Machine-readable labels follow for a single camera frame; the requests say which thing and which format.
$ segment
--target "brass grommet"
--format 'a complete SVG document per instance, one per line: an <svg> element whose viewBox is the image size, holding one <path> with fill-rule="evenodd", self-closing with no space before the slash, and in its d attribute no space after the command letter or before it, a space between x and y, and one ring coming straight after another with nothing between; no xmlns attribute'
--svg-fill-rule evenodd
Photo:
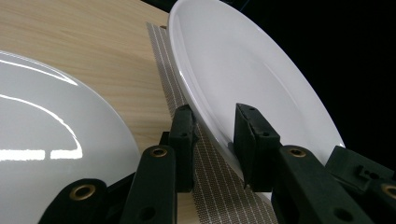
<svg viewBox="0 0 396 224"><path fill-rule="evenodd" d="M306 153L303 150L299 149L299 148L294 148L294 147L290 148L288 150L288 152L293 157L300 157L301 158L301 157L306 156Z"/></svg>
<svg viewBox="0 0 396 224"><path fill-rule="evenodd" d="M72 188L69 197L73 201L82 201L91 197L96 191L95 185L85 184Z"/></svg>
<svg viewBox="0 0 396 224"><path fill-rule="evenodd" d="M168 151L165 148L156 147L150 151L152 157L164 157Z"/></svg>
<svg viewBox="0 0 396 224"><path fill-rule="evenodd" d="M389 185L389 184L383 184L382 191L384 191L384 193L386 193L390 198L396 200L396 186Z"/></svg>

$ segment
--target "dark background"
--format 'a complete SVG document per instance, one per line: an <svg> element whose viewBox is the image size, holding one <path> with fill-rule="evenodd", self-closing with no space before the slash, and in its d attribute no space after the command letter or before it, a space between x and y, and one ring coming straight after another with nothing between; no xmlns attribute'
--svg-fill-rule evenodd
<svg viewBox="0 0 396 224"><path fill-rule="evenodd" d="M168 12L176 2L144 1ZM288 54L347 148L396 168L394 0L223 2L256 22Z"/></svg>

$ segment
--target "wooden surface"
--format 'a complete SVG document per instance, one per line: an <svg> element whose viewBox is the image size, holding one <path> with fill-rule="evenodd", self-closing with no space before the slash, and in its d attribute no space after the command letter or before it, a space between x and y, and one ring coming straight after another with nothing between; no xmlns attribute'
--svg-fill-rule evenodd
<svg viewBox="0 0 396 224"><path fill-rule="evenodd" d="M140 151L158 144L171 118L146 22L168 14L139 0L0 0L0 50L49 64L104 97ZM199 223L190 193L178 194L178 223Z"/></svg>

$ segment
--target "mesh belt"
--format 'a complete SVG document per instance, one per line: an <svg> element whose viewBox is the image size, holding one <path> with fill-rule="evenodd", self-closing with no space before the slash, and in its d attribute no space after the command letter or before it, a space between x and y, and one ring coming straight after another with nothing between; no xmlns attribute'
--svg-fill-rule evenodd
<svg viewBox="0 0 396 224"><path fill-rule="evenodd" d="M187 104L177 85L171 64L166 30L147 23L163 90L171 116ZM192 191L201 223L277 223L272 207L249 189L214 149L198 124L198 141L194 150L195 186Z"/></svg>

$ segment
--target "white ceramic plate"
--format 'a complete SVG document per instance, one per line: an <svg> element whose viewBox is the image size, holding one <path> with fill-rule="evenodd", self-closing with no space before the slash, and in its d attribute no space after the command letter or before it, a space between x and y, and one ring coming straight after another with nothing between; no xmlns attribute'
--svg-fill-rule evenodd
<svg viewBox="0 0 396 224"><path fill-rule="evenodd" d="M170 12L168 31L178 83L239 176L239 163L229 148L236 103L258 108L283 145L306 147L323 164L336 145L344 145L303 74L239 11L219 0L179 0Z"/></svg>
<svg viewBox="0 0 396 224"><path fill-rule="evenodd" d="M116 111L73 77L0 51L0 223L37 223L82 178L135 172L136 142Z"/></svg>

